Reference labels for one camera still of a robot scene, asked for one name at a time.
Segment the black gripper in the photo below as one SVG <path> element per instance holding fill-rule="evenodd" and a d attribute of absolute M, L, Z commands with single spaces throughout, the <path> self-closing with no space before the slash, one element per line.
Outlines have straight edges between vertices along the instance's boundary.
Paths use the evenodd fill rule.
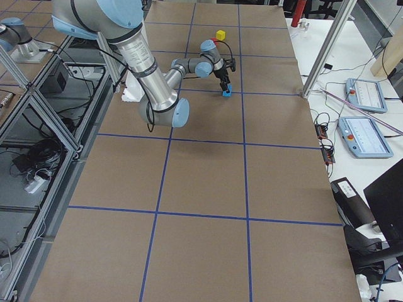
<path fill-rule="evenodd" d="M 215 70 L 214 75 L 220 80 L 220 87 L 223 91 L 231 91 L 231 83 L 229 80 L 229 74 L 226 68 Z"/>

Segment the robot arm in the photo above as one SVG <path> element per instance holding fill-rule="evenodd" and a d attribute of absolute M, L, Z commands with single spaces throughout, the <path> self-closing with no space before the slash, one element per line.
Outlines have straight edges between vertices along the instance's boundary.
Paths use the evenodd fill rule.
<path fill-rule="evenodd" d="M 222 94 L 231 95 L 228 71 L 235 71 L 236 62 L 222 58 L 213 40 L 201 44 L 198 58 L 176 59 L 168 73 L 163 74 L 141 32 L 143 18 L 141 1 L 54 1 L 52 5 L 56 30 L 87 40 L 103 34 L 110 45 L 116 46 L 145 93 L 139 113 L 149 128 L 181 128 L 186 124 L 190 104 L 175 88 L 187 74 L 200 78 L 214 74 Z"/>

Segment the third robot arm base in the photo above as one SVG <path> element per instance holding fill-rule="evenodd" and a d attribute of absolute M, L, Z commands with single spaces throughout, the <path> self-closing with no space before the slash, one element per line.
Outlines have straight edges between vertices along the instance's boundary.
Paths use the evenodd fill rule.
<path fill-rule="evenodd" d="M 39 64 L 45 57 L 47 47 L 36 42 L 24 22 L 19 18 L 1 20 L 1 46 L 16 63 Z"/>

